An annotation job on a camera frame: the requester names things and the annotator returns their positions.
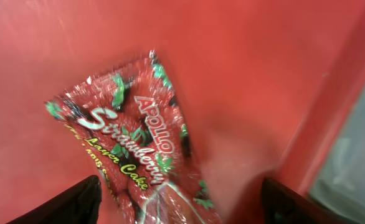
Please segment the red snack wrapper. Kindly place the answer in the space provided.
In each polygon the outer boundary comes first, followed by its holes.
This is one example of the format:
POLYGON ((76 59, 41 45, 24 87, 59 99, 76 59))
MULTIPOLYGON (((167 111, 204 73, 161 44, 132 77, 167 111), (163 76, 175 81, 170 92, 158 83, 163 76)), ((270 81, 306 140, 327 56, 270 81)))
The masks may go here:
POLYGON ((126 223, 220 223, 154 51, 88 77, 45 107, 92 158, 126 223))

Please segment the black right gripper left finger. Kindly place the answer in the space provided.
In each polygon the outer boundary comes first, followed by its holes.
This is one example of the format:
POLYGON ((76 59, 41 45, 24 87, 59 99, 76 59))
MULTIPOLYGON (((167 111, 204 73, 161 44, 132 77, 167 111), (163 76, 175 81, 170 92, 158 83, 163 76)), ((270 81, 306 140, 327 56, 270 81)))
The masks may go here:
POLYGON ((101 202, 101 181, 90 175, 7 224, 96 224, 101 202))

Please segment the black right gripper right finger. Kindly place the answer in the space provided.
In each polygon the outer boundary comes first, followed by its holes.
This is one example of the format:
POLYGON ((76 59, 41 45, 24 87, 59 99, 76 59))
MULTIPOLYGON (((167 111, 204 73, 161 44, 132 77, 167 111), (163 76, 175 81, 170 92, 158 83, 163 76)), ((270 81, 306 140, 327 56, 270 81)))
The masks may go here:
POLYGON ((272 178, 262 182, 264 222, 266 224, 347 224, 348 220, 311 203, 272 178))

